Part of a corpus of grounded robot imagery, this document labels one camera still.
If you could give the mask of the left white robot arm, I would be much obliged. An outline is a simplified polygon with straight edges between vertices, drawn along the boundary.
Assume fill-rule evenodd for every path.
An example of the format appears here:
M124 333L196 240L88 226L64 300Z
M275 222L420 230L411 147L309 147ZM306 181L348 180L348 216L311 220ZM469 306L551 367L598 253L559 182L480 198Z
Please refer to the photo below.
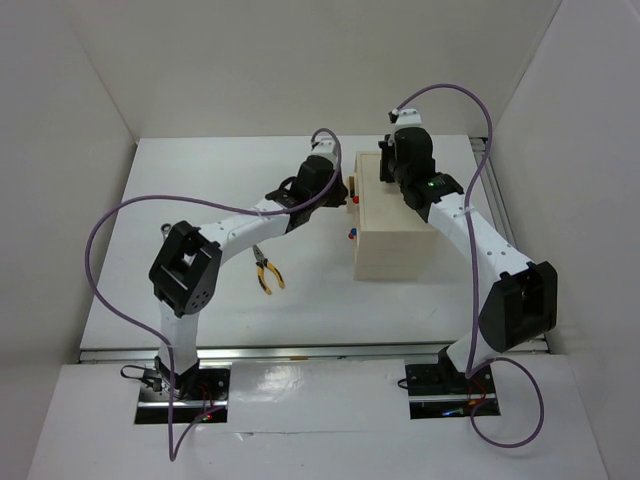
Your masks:
M200 312L214 297L221 267L261 242L284 236L306 224L317 209L346 203L336 142L312 142L310 155L295 177L266 194L247 214L193 226L172 226L149 272L159 301L163 339L155 366L163 389L176 399L197 387L196 337Z

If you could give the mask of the beige small yellow-knob drawer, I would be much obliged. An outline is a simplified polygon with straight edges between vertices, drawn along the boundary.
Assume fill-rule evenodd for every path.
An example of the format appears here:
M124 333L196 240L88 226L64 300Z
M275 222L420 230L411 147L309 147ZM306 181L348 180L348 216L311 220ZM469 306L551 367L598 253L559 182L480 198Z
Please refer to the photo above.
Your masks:
M355 177L353 175L350 175L347 179L347 187L349 190L349 199L347 201L347 210L351 211L354 208L354 202L353 199L356 196L355 193Z

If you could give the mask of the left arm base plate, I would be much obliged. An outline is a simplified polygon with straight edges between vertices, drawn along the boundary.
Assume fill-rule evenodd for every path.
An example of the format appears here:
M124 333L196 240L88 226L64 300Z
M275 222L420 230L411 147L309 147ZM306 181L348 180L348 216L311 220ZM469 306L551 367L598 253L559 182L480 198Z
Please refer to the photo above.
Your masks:
M155 370L142 365L125 365L120 376L140 384L134 423L136 425L166 425L168 420L169 386ZM207 413L200 422L226 423L231 379L229 366L204 368L195 380L176 389L174 423L190 424Z

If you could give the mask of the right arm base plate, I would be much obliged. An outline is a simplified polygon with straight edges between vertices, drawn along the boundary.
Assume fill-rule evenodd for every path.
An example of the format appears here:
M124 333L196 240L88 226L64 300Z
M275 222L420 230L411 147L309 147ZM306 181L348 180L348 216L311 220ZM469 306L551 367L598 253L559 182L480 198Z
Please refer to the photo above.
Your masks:
M485 367L471 379L463 373L446 376L435 364L408 364L396 382L408 394L412 420L499 416L500 407L492 371Z

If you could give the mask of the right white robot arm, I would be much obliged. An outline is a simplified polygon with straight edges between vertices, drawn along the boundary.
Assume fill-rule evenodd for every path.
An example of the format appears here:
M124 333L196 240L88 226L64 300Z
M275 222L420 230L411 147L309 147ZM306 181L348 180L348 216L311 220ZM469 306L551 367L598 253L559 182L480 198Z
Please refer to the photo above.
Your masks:
M471 265L471 331L407 382L436 395L457 394L487 362L555 328L558 274L549 262L536 263L513 247L466 200L463 187L437 171L423 128L401 128L379 147L381 180L397 184L405 204Z

